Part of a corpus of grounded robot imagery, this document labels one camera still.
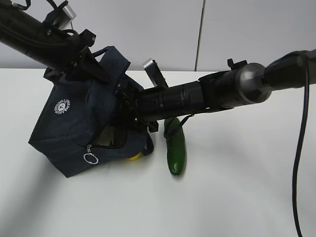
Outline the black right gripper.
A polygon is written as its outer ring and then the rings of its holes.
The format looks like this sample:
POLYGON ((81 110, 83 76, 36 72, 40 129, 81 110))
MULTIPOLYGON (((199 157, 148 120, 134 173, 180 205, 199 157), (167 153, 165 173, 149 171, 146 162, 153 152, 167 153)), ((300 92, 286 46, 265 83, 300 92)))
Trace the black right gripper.
POLYGON ((157 121, 145 121, 141 117, 136 95, 139 90, 131 84, 119 83, 115 89, 115 96, 118 99, 115 123, 121 127, 135 131, 158 131, 157 121))

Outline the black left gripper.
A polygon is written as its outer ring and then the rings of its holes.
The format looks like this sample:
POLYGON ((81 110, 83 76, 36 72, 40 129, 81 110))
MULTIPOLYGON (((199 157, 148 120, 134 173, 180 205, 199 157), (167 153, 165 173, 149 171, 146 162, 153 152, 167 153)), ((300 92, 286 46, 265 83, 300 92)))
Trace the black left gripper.
POLYGON ((111 76, 106 69, 96 60, 96 57, 104 54, 103 48, 91 52, 96 35, 85 29, 81 34, 73 29, 61 31, 67 37, 65 45, 53 50, 53 65, 48 66, 43 77, 45 79, 58 79, 66 74, 67 80, 86 80, 86 73, 104 83, 111 83, 111 76))

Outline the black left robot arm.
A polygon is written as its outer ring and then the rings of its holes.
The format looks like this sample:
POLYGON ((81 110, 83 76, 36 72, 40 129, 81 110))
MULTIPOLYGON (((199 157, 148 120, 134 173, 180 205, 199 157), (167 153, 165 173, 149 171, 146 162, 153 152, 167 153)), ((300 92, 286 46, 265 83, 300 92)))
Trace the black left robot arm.
POLYGON ((96 35, 85 29, 78 33, 65 29, 64 9, 68 1, 59 6, 40 22, 26 13, 26 5, 10 0, 0 2, 0 41, 27 57, 45 65, 44 78, 56 83, 61 77, 72 81, 95 79, 110 84, 110 74, 95 59, 90 51, 96 35))

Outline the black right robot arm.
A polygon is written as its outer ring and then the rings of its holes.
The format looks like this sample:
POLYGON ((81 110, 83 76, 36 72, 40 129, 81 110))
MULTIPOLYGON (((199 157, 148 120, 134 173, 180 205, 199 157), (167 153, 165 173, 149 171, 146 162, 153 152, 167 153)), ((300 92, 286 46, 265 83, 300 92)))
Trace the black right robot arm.
POLYGON ((114 122, 133 128, 158 130, 158 121, 179 116, 214 113, 265 102, 273 91, 302 88, 316 82, 316 52, 290 52, 267 66, 227 60, 228 70, 196 81, 169 86, 157 62, 143 65, 153 87, 139 89, 129 80, 115 89, 119 98, 114 122))

